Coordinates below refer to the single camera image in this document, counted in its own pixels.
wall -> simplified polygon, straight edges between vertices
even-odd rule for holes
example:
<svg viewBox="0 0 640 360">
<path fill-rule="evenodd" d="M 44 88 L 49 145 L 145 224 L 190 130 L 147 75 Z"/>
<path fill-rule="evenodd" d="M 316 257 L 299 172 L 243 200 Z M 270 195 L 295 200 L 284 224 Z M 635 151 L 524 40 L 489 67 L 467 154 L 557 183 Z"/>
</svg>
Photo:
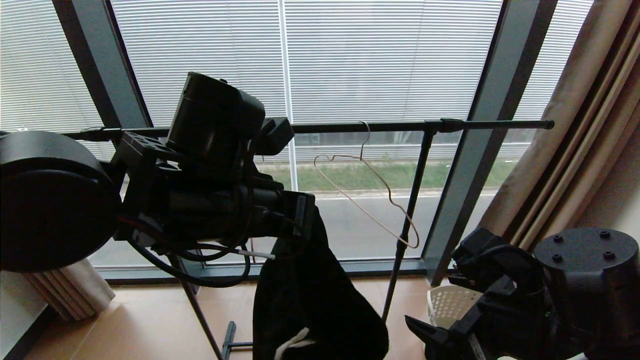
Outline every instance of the wall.
<svg viewBox="0 0 640 360">
<path fill-rule="evenodd" d="M 44 308 L 44 300 L 22 275 L 0 272 L 0 359 L 4 359 Z"/>
<path fill-rule="evenodd" d="M 640 125 L 578 220 L 578 226 L 609 227 L 640 243 Z"/>
</svg>

tile floor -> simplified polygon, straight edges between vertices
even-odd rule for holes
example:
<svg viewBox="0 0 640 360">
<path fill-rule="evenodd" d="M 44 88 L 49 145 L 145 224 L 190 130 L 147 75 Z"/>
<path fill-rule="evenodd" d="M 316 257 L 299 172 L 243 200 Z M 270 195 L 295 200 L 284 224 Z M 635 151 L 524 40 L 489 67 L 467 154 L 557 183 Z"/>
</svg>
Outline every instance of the tile floor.
<svg viewBox="0 0 640 360">
<path fill-rule="evenodd" d="M 356 289 L 382 312 L 387 279 L 358 279 Z M 180 286 L 121 286 L 109 307 L 82 322 L 54 323 L 27 360 L 72 359 L 214 359 L 200 324 Z M 424 359 L 423 344 L 404 324 L 404 315 L 426 319 L 429 285 L 423 277 L 398 280 L 387 328 L 386 359 Z M 198 301 L 221 345 L 227 324 L 237 324 L 235 341 L 251 341 L 255 283 L 233 288 L 202 288 Z M 250 351 L 234 351 L 231 360 L 251 359 Z"/>
</svg>

white plastic basket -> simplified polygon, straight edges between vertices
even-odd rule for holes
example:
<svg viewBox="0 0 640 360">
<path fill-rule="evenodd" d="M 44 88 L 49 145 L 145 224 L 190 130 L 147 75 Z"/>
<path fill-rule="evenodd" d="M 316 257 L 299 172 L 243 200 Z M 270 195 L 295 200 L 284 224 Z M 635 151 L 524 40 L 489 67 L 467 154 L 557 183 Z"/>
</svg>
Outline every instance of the white plastic basket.
<svg viewBox="0 0 640 360">
<path fill-rule="evenodd" d="M 462 319 L 481 296 L 482 293 L 457 285 L 433 288 L 427 292 L 429 322 L 448 329 Z"/>
</svg>

beige curtain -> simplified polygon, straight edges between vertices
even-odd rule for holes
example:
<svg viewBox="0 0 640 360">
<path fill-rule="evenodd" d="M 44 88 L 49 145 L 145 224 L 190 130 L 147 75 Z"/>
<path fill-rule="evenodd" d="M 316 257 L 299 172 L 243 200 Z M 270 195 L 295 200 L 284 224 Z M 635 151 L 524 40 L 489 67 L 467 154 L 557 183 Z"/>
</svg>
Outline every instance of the beige curtain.
<svg viewBox="0 0 640 360">
<path fill-rule="evenodd" d="M 58 270 L 24 276 L 65 321 L 100 313 L 115 297 L 87 259 Z"/>
<path fill-rule="evenodd" d="M 571 227 L 640 120 L 640 1 L 595 1 L 529 150 L 480 221 L 513 245 Z"/>
</svg>

black garment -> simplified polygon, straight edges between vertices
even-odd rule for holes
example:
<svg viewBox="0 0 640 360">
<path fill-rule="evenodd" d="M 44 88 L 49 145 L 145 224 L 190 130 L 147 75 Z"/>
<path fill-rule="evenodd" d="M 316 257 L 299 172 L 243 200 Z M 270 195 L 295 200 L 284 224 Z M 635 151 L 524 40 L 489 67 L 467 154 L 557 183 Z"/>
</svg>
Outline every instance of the black garment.
<svg viewBox="0 0 640 360">
<path fill-rule="evenodd" d="M 300 245 L 278 239 L 274 253 L 291 254 Z M 276 349 L 305 327 L 306 339 L 316 343 L 287 349 L 283 360 L 377 360 L 388 351 L 387 327 L 329 249 L 317 208 L 302 253 L 262 267 L 253 305 L 254 360 L 273 360 Z"/>
</svg>

